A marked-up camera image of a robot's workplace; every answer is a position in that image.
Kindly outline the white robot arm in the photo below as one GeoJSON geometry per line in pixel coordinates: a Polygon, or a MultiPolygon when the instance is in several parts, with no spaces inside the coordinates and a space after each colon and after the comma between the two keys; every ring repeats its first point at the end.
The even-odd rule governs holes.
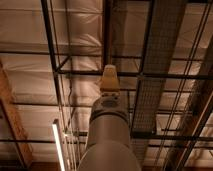
{"type": "Polygon", "coordinates": [[[105,66],[100,92],[91,109],[86,149],[77,171],[141,171],[131,149],[128,113],[114,65],[105,66]]]}

